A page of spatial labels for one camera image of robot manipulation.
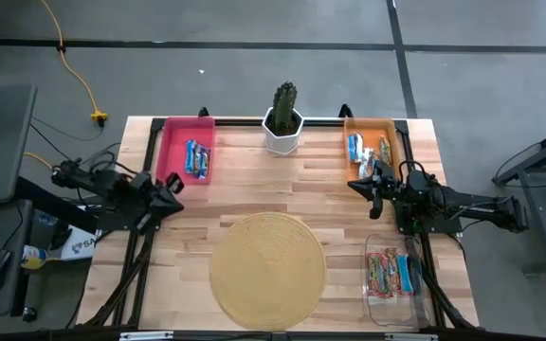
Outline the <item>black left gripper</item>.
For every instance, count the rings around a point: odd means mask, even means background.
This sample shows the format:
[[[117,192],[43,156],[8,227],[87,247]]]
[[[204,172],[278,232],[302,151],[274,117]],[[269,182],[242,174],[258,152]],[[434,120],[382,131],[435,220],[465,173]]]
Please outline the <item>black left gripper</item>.
[[[180,176],[173,172],[164,183],[157,182],[151,185],[143,195],[144,208],[156,212],[156,218],[159,222],[182,211],[184,207],[175,198],[184,188]]]

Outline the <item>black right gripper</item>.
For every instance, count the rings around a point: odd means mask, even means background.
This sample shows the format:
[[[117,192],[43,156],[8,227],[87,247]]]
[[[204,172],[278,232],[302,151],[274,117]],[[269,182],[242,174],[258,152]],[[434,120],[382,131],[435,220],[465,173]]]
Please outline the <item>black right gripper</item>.
[[[372,176],[348,181],[347,185],[362,197],[372,197],[370,218],[373,220],[382,214],[384,200],[397,202],[405,197],[402,181],[394,176],[392,167],[381,160],[373,161]]]

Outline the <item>red wrapper granola bar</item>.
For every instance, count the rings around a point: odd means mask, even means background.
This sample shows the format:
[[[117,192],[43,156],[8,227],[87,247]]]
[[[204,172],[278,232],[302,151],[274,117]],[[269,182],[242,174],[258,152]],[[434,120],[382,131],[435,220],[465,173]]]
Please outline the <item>red wrapper granola bar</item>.
[[[385,250],[385,256],[388,261],[388,278],[389,278],[389,285],[391,287],[391,290],[393,292],[398,292],[400,288],[400,279],[399,274],[397,270],[397,263],[396,263],[396,257],[397,257],[397,249],[395,247],[389,247]]]
[[[368,255],[369,265],[369,290],[372,295],[377,297],[387,297],[389,290],[385,282],[385,272],[382,265],[381,256],[377,253]]]

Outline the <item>orange plastic bin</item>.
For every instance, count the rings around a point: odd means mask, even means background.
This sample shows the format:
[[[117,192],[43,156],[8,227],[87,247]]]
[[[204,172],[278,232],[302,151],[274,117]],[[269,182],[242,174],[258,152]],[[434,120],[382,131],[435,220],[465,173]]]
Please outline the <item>orange plastic bin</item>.
[[[346,179],[358,179],[359,162],[351,163],[347,153],[347,135],[359,132],[363,136],[363,148],[373,149],[373,158],[380,159],[379,139],[383,135],[391,143],[392,169],[396,177],[399,176],[398,166],[402,161],[400,152],[402,145],[398,141],[395,123],[390,118],[346,118],[343,128],[343,142],[346,160]]]

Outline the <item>pink plastic bin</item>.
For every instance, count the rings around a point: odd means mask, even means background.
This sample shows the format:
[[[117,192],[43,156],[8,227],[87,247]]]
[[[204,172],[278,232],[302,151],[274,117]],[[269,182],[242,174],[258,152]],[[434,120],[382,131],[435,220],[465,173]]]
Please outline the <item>pink plastic bin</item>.
[[[177,173],[186,186],[208,185],[213,169],[215,120],[212,117],[169,117],[166,119],[157,159],[156,179],[164,182]],[[197,144],[211,149],[209,175],[205,179],[185,173],[186,142],[193,139]]]

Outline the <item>white hexagonal planter pot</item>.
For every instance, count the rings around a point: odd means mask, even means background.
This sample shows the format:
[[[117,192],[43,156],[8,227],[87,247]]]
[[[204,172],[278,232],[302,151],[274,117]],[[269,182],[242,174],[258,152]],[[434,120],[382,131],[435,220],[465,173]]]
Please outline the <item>white hexagonal planter pot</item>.
[[[297,131],[291,135],[277,136],[266,125],[267,120],[271,117],[272,111],[273,108],[269,107],[261,123],[264,129],[265,144],[270,152],[286,156],[299,146],[304,118],[296,109],[294,109],[293,118],[298,121]]]

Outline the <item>white printed box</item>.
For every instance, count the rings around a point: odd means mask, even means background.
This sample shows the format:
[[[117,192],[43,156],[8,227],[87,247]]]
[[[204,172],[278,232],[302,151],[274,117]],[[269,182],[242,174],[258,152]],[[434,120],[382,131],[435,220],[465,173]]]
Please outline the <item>white printed box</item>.
[[[84,260],[91,259],[95,252],[98,234],[88,233],[75,226],[70,226],[69,238],[60,248],[60,260]]]

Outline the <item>bright blue snack bar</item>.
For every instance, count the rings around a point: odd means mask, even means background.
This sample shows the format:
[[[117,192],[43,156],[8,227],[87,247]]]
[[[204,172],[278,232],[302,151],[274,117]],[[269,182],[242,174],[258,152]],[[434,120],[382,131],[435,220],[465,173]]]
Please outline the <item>bright blue snack bar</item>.
[[[412,295],[413,286],[410,279],[409,256],[406,254],[398,255],[396,263],[400,277],[400,292],[403,295]]]

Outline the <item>green cactus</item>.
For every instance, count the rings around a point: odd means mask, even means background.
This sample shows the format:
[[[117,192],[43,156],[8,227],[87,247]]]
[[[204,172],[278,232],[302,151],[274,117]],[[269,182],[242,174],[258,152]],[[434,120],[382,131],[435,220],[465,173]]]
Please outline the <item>green cactus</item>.
[[[294,104],[297,94],[297,88],[291,81],[283,83],[277,89],[271,118],[271,130],[275,135],[291,135],[297,130],[297,123],[294,119]]]

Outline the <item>round woven straw placemat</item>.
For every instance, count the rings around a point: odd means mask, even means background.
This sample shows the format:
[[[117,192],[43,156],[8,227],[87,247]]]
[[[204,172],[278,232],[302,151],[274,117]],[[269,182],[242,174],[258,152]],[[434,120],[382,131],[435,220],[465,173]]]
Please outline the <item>round woven straw placemat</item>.
[[[327,284],[326,258],[307,224],[283,213],[257,213],[234,223],[216,245],[209,282],[236,324],[283,331],[318,305]]]

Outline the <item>clear plastic container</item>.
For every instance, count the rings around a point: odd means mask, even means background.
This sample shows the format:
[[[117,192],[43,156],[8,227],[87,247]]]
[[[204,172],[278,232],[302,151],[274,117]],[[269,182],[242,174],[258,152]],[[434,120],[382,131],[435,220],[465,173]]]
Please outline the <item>clear plastic container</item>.
[[[409,256],[409,273],[413,286],[412,295],[393,292],[389,285],[388,261],[385,250],[389,247],[397,249],[397,256]],[[377,253],[381,256],[385,272],[385,282],[389,290],[387,297],[377,297],[369,290],[368,255]],[[371,320],[381,327],[400,327],[419,329],[429,322],[429,306],[427,303],[427,287],[422,279],[421,244],[410,236],[400,235],[395,238],[383,238],[370,235],[366,238],[362,256],[362,295],[364,312]]]

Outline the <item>yellow white bottle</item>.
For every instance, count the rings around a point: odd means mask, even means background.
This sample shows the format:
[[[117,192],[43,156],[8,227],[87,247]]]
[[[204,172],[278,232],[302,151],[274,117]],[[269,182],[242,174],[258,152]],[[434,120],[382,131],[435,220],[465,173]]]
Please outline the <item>yellow white bottle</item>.
[[[38,270],[47,261],[47,251],[32,245],[24,245],[21,267],[28,270]]]

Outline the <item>grey desk mat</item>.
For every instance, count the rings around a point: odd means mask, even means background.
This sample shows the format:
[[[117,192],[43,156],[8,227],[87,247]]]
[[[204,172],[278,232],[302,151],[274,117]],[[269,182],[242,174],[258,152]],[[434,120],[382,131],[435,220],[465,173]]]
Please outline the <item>grey desk mat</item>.
[[[24,308],[28,275],[21,267],[21,258],[31,231],[33,213],[33,205],[27,200],[0,204],[0,249],[11,252],[5,282],[0,290],[0,316],[18,316]]]

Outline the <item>black aluminium table frame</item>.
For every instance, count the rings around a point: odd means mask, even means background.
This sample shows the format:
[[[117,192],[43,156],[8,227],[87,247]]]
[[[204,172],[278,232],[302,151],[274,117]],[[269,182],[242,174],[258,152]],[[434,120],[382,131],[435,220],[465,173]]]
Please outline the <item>black aluminium table frame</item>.
[[[166,117],[128,117],[118,161],[143,167],[151,127]],[[240,331],[221,310],[209,283],[211,252],[236,221],[259,212],[285,212],[304,221],[322,242],[327,284],[317,308],[289,332],[412,332],[380,326],[365,311],[362,260],[366,239],[401,242],[392,206],[381,219],[368,217],[369,203],[346,186],[342,118],[307,118],[300,145],[288,156],[270,153],[261,118],[217,117],[209,185],[185,186],[185,210],[155,234],[138,327],[142,330]],[[446,181],[430,119],[405,121],[414,157]],[[77,322],[92,318],[121,277],[129,234],[113,232],[96,245]],[[473,325],[480,325],[463,252],[446,235],[429,237],[437,279]]]

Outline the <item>silver metal bracket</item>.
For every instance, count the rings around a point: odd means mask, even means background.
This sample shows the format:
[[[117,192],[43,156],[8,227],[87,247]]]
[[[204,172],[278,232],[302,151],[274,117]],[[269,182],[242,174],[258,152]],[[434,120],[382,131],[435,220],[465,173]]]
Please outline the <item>silver metal bracket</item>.
[[[123,332],[118,341],[167,341],[173,337],[173,331]]]
[[[390,332],[385,334],[385,341],[439,341],[436,334]]]

